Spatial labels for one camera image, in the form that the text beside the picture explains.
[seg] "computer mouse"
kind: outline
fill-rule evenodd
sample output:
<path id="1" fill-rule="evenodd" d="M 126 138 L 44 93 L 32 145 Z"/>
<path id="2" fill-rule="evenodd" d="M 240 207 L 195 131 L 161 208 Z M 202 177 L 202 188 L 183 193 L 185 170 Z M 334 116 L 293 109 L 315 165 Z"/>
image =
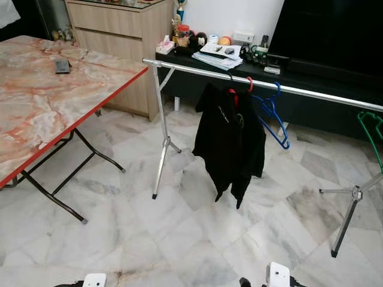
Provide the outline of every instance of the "computer mouse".
<path id="1" fill-rule="evenodd" d="M 225 54 L 228 54 L 228 55 L 234 54 L 234 49 L 233 48 L 227 48 L 225 50 Z"/>

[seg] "drawer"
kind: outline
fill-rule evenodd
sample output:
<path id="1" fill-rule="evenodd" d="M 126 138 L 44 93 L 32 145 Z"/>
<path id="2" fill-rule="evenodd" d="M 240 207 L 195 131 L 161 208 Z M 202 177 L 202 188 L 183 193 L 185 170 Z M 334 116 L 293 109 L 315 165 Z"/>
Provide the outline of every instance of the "drawer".
<path id="1" fill-rule="evenodd" d="M 125 36 L 76 29 L 80 47 L 113 56 L 142 61 L 142 41 Z"/>
<path id="2" fill-rule="evenodd" d="M 73 25 L 140 38 L 141 15 L 138 12 L 68 3 Z"/>

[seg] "marble floor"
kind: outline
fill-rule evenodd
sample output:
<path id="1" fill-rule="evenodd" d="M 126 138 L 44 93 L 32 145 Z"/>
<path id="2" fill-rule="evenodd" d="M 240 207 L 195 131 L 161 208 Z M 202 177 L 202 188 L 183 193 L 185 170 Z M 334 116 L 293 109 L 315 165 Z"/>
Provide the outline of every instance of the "marble floor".
<path id="1" fill-rule="evenodd" d="M 107 274 L 106 287 L 224 287 L 265 283 L 271 261 L 307 287 L 383 286 L 383 185 L 358 204 L 336 259 L 330 256 L 349 196 L 319 187 L 361 184 L 379 168 L 367 143 L 299 126 L 291 148 L 270 135 L 262 178 L 253 178 L 241 208 L 216 191 L 191 153 L 200 114 L 167 105 L 169 149 L 157 200 L 160 123 L 103 110 L 80 130 L 126 168 L 94 157 L 58 193 L 84 215 L 81 225 L 30 183 L 0 191 L 0 286 L 54 287 Z M 89 150 L 72 141 L 34 173 L 52 190 Z"/>

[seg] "green hanger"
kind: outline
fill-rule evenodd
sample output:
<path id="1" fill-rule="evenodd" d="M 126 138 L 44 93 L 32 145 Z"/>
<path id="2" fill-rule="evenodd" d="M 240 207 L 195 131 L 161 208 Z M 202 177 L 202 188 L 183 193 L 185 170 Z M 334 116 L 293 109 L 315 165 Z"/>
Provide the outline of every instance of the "green hanger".
<path id="1" fill-rule="evenodd" d="M 366 132 L 366 135 L 367 137 L 369 138 L 370 140 L 370 143 L 372 144 L 372 147 L 373 147 L 373 150 L 375 152 L 375 155 L 376 155 L 376 158 L 378 159 L 378 163 L 379 163 L 379 166 L 381 168 L 381 171 L 383 173 L 383 163 L 382 163 L 382 160 L 381 160 L 381 157 L 379 155 L 379 151 L 378 151 L 378 148 L 376 147 L 376 144 L 374 143 L 372 137 L 371 137 L 371 134 L 370 134 L 370 131 L 367 129 L 366 125 L 364 124 L 363 122 L 363 119 L 366 117 L 366 116 L 370 116 L 372 117 L 374 120 L 377 120 L 377 125 L 375 126 L 375 130 L 376 130 L 376 133 L 378 134 L 378 136 L 383 140 L 383 135 L 382 135 L 382 124 L 383 124 L 383 120 L 381 117 L 373 114 L 372 112 L 359 112 L 358 113 L 358 121 L 359 123 L 361 124 L 362 128 L 364 129 L 364 131 Z"/>

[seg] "wooden cabinet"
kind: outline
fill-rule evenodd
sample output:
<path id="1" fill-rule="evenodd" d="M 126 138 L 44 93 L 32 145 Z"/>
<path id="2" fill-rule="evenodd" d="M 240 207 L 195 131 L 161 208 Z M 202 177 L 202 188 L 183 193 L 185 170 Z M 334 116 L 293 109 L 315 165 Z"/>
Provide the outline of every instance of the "wooden cabinet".
<path id="1" fill-rule="evenodd" d="M 140 62 L 155 58 L 156 45 L 171 32 L 173 0 L 146 8 L 65 0 L 80 47 Z M 138 78 L 107 106 L 144 115 L 152 120 L 158 113 L 153 71 Z"/>

